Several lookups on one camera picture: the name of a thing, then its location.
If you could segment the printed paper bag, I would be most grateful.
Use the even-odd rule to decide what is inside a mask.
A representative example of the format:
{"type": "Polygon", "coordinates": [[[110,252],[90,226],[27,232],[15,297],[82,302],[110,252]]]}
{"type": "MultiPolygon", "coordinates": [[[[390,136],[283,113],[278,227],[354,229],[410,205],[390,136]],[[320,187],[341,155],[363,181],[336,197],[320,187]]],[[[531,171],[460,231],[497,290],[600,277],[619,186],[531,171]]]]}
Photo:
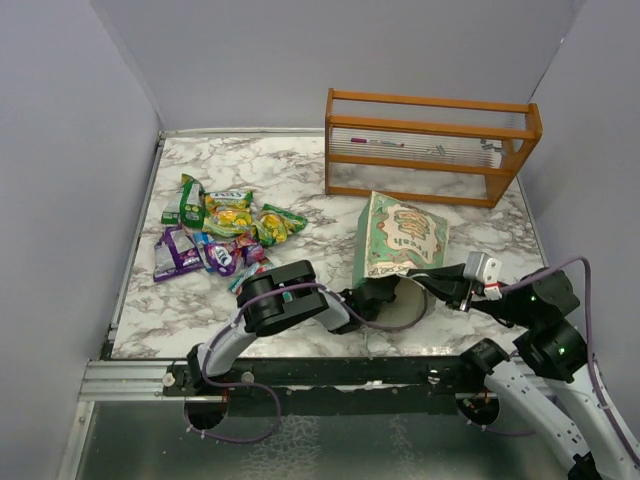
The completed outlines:
{"type": "Polygon", "coordinates": [[[400,331],[433,310],[435,298],[407,277],[411,269],[444,265],[449,222],[438,215],[373,192],[361,212],[352,270],[352,289],[367,278],[397,277],[395,301],[386,305],[373,327],[400,331]]]}

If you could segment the yellow green Fox's candy bag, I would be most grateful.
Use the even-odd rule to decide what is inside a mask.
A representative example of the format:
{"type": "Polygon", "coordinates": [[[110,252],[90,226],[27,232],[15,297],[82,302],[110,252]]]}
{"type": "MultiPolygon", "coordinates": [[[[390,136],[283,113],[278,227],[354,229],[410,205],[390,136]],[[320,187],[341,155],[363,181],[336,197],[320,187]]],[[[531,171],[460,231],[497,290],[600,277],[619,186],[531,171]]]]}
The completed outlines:
{"type": "Polygon", "coordinates": [[[221,237],[234,237],[251,229],[251,190],[230,190],[204,194],[202,230],[221,237]]]}

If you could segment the red snack packet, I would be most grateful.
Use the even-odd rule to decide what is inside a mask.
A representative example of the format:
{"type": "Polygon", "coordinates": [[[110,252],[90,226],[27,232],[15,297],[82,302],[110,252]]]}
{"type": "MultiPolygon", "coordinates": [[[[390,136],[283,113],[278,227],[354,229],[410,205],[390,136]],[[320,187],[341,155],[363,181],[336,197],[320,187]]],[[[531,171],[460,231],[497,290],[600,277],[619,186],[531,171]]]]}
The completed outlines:
{"type": "Polygon", "coordinates": [[[265,258],[264,247],[253,230],[245,231],[235,239],[235,242],[246,268],[265,258]]]}

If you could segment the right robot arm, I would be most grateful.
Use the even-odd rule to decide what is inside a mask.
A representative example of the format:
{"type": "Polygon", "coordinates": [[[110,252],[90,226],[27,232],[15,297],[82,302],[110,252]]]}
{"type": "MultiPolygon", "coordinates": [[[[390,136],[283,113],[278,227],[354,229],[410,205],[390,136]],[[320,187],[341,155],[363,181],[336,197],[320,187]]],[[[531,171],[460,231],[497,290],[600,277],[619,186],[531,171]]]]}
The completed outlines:
{"type": "Polygon", "coordinates": [[[542,394],[495,341],[483,339],[460,354],[461,383],[487,388],[547,441],[570,479],[636,479],[639,442],[615,407],[595,364],[590,333],[567,319],[579,300],[561,267],[541,268],[508,285],[491,270],[459,264],[411,270],[416,281],[451,309],[475,309],[507,327],[523,328],[516,353],[550,388],[542,394]]]}

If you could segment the teal Fox's candy bag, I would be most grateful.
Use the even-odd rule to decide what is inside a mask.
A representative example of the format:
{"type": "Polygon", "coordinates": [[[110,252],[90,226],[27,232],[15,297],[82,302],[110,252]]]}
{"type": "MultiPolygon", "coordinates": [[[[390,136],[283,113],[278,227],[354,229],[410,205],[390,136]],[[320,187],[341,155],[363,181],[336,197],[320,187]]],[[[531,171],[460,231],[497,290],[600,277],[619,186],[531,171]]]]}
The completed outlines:
{"type": "Polygon", "coordinates": [[[264,258],[256,263],[253,263],[246,270],[242,271],[233,278],[227,290],[234,295],[238,295],[242,290],[242,284],[247,279],[256,274],[263,273],[273,268],[274,264],[268,258],[264,258]]]}

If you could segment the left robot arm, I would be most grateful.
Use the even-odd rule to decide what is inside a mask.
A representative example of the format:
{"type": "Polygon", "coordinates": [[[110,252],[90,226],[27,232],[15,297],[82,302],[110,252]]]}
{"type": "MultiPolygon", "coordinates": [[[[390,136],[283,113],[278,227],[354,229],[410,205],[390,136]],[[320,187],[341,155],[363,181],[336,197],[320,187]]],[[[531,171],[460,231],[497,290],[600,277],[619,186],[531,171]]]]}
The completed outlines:
{"type": "Polygon", "coordinates": [[[331,334],[346,334],[372,324],[395,301],[397,276],[367,279],[340,293],[317,282],[309,261],[256,273],[242,282],[237,310],[212,339],[187,355],[186,382],[206,395],[254,341],[280,334],[313,319],[331,334]]]}

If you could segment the blue snack packet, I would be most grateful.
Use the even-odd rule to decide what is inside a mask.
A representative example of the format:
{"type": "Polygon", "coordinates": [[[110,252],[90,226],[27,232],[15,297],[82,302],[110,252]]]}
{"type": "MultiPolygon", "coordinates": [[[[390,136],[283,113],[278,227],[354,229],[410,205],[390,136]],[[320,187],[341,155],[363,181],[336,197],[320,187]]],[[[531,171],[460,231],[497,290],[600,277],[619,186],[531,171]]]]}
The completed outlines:
{"type": "Polygon", "coordinates": [[[192,234],[192,239],[202,259],[205,270],[210,274],[216,273],[217,261],[213,253],[214,238],[208,233],[196,231],[192,234]]]}

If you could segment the purple Fox's candy bag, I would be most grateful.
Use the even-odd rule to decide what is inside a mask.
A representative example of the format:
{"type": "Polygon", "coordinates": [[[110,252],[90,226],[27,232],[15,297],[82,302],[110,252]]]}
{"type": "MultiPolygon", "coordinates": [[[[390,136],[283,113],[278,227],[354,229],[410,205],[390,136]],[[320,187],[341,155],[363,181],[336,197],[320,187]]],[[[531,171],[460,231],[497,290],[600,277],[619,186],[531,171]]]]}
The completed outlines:
{"type": "Polygon", "coordinates": [[[241,261],[241,249],[235,242],[213,242],[206,246],[210,268],[223,277],[236,272],[241,261]]]}

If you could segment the purple snack packet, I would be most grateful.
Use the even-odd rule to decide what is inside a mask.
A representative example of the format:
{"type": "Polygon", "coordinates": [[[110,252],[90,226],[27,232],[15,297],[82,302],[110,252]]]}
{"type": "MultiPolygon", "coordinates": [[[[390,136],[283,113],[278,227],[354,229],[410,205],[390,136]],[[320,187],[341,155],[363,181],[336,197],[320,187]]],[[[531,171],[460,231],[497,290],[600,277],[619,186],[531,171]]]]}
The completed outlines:
{"type": "Polygon", "coordinates": [[[178,225],[167,226],[154,245],[153,281],[164,282],[204,268],[200,253],[178,225]]]}

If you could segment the small green snack packet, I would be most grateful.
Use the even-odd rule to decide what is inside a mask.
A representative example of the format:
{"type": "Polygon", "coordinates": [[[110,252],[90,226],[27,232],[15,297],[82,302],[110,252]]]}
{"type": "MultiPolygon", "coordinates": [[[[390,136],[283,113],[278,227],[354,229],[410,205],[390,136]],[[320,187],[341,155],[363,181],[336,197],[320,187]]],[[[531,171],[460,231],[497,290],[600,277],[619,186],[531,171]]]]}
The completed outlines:
{"type": "Polygon", "coordinates": [[[162,211],[163,225],[182,225],[188,229],[201,230],[205,217],[204,187],[188,174],[181,175],[179,189],[173,194],[162,211]]]}

